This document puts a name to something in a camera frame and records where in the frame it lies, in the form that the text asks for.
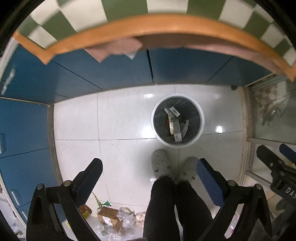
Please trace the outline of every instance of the person's leg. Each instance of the person's leg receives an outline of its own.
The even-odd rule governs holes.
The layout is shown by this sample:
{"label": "person's leg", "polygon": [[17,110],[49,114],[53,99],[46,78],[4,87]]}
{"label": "person's leg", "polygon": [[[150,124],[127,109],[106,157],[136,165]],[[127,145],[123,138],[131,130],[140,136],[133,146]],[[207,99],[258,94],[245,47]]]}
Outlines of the person's leg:
{"label": "person's leg", "polygon": [[157,150],[151,157],[156,180],[152,186],[146,211],[143,237],[147,241],[180,241],[175,217],[176,184],[172,180],[171,166],[164,150]]}
{"label": "person's leg", "polygon": [[196,158],[187,159],[177,177],[179,184],[177,184],[176,206],[183,227],[184,241],[197,241],[213,220],[205,202],[189,183],[197,177],[196,162]]}

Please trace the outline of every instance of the metal screw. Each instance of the metal screw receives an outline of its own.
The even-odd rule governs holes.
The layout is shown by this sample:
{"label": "metal screw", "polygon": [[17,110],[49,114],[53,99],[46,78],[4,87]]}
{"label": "metal screw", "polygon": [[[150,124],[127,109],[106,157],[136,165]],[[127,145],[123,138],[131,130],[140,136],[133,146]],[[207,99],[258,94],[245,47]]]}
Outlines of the metal screw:
{"label": "metal screw", "polygon": [[71,185],[71,183],[72,183],[71,180],[66,180],[66,181],[63,182],[63,185],[64,185],[65,187],[68,187],[68,186]]}
{"label": "metal screw", "polygon": [[234,187],[236,185],[236,182],[233,181],[233,180],[229,180],[228,185],[231,186],[231,187]]}
{"label": "metal screw", "polygon": [[256,188],[259,189],[259,190],[261,190],[261,189],[263,188],[263,186],[262,186],[261,184],[259,184],[259,183],[257,183],[255,186],[256,186]]}
{"label": "metal screw", "polygon": [[38,190],[40,190],[40,189],[42,189],[42,188],[43,188],[43,184],[42,184],[42,183],[40,183],[40,184],[37,185],[37,189],[38,189]]}

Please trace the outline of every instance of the cardboard box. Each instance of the cardboard box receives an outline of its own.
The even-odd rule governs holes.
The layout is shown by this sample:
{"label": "cardboard box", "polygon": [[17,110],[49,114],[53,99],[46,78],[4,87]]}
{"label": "cardboard box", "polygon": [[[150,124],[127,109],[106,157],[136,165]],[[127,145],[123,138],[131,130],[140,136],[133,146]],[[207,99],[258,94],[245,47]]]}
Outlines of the cardboard box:
{"label": "cardboard box", "polygon": [[118,232],[121,228],[122,221],[116,217],[117,213],[117,209],[102,207],[98,213],[98,219],[101,223],[105,223],[107,226],[115,228],[115,230]]}

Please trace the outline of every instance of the checkered tablecloth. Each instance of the checkered tablecloth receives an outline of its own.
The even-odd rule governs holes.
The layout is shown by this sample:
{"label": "checkered tablecloth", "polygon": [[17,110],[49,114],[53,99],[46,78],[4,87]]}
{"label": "checkered tablecloth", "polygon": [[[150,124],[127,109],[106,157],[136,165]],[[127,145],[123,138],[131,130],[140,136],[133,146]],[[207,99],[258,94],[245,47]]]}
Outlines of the checkered tablecloth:
{"label": "checkered tablecloth", "polygon": [[292,66],[296,51],[272,17],[253,0],[45,0],[18,31],[42,48],[104,23],[150,13],[184,13],[243,29]]}

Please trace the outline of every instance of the round trash can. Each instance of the round trash can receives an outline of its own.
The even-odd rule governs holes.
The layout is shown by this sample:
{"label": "round trash can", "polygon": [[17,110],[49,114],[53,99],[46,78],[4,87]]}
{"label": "round trash can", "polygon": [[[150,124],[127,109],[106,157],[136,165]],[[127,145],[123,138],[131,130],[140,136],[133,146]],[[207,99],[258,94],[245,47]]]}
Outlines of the round trash can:
{"label": "round trash can", "polygon": [[[189,120],[188,130],[181,142],[175,142],[174,135],[170,132],[168,114],[164,109],[171,107],[174,107],[180,113],[177,117],[179,123],[185,123],[186,120]],[[191,97],[183,94],[176,93],[163,97],[154,106],[151,114],[151,126],[157,139],[172,148],[192,145],[202,134],[204,125],[205,117],[200,105]]]}

